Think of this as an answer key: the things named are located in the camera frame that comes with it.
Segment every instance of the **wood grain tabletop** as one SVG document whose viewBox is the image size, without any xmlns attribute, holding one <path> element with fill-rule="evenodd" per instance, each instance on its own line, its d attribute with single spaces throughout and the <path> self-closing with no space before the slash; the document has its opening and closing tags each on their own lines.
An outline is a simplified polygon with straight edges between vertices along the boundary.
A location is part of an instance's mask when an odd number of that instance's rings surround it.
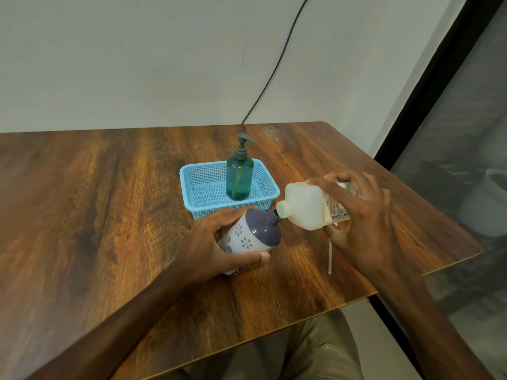
<svg viewBox="0 0 507 380">
<path fill-rule="evenodd" d="M 392 191 L 404 253 L 426 274 L 479 244 L 325 122 L 0 135 L 0 378 L 22 379 L 146 287 L 180 253 L 193 218 L 183 165 L 225 160 L 237 133 L 285 185 L 339 164 Z M 179 298 L 118 369 L 141 379 L 376 293 L 322 230 L 280 224 L 264 267 Z"/>
</svg>

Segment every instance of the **power cord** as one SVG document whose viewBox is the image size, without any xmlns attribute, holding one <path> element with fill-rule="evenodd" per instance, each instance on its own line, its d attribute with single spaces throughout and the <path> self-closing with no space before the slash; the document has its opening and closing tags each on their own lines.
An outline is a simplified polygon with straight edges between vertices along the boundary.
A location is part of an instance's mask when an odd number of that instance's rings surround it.
<svg viewBox="0 0 507 380">
<path fill-rule="evenodd" d="M 268 88 L 268 85 L 271 82 L 271 79 L 273 78 L 273 76 L 275 76 L 275 72 L 278 69 L 278 65 L 280 65 L 280 62 L 282 61 L 283 54 L 285 53 L 285 49 L 287 49 L 287 44 L 288 44 L 288 41 L 290 40 L 290 36 L 292 35 L 292 31 L 294 29 L 295 22 L 298 20 L 299 15 L 301 14 L 301 11 L 303 10 L 303 8 L 304 8 L 304 6 L 305 6 L 305 4 L 306 4 L 307 1 L 308 0 L 304 0 L 303 4 L 301 5 L 301 8 L 299 8 L 298 14 L 295 16 L 294 22 L 292 23 L 292 26 L 290 27 L 290 31 L 288 32 L 287 40 L 285 41 L 285 45 L 283 46 L 282 54 L 280 55 L 280 58 L 278 59 L 278 62 L 276 63 L 275 69 L 273 70 L 273 73 L 271 73 L 271 76 L 269 77 L 268 82 L 266 82 L 266 85 L 264 86 L 264 89 L 262 89 L 262 92 L 259 95 L 259 97 L 257 97 L 257 100 L 255 101 L 254 105 L 252 106 L 252 108 L 250 108 L 250 110 L 246 114 L 245 118 L 241 122 L 242 125 L 245 123 L 245 121 L 248 118 L 248 116 L 250 116 L 250 113 L 252 113 L 252 111 L 256 107 L 257 103 L 259 102 L 259 100 L 261 99 L 262 95 L 264 94 L 264 91 L 266 90 L 266 88 Z"/>
</svg>

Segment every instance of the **blue plastic basket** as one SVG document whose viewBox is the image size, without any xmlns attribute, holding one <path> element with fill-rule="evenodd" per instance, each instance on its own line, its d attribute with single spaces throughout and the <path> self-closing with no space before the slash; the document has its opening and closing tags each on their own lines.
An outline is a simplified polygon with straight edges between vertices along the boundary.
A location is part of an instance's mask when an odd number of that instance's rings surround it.
<svg viewBox="0 0 507 380">
<path fill-rule="evenodd" d="M 225 193 L 227 161 L 189 164 L 180 169 L 181 191 L 185 208 L 194 219 L 209 215 L 219 208 L 241 208 L 255 205 L 268 210 L 280 189 L 262 161 L 253 159 L 253 178 L 250 195 L 245 200 L 234 201 Z"/>
</svg>

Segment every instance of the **green soap dispenser bottle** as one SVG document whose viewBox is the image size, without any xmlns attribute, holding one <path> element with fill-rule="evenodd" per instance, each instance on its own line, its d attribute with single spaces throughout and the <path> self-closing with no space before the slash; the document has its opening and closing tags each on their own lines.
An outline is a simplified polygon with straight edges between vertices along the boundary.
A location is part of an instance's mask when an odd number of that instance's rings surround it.
<svg viewBox="0 0 507 380">
<path fill-rule="evenodd" d="M 250 194 L 254 174 L 254 160 L 248 157 L 245 142 L 255 141 L 246 133 L 239 133 L 236 153 L 227 160 L 225 192 L 233 200 L 244 200 Z"/>
</svg>

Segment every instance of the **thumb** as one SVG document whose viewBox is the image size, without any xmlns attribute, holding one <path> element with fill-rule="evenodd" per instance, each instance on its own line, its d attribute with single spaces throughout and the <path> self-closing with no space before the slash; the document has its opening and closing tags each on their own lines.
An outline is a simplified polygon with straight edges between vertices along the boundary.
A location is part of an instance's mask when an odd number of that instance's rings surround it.
<svg viewBox="0 0 507 380">
<path fill-rule="evenodd" d="M 327 233 L 329 236 L 331 243 L 339 248 L 339 249 L 346 249 L 347 246 L 347 231 L 340 230 L 339 228 L 335 227 L 333 224 L 326 225 L 324 227 L 324 232 Z"/>
<path fill-rule="evenodd" d="M 227 254 L 227 270 L 232 270 L 236 268 L 241 268 L 246 265 L 254 265 L 259 263 L 266 263 L 269 261 L 271 257 L 269 252 L 249 252 L 243 254 Z"/>
</svg>

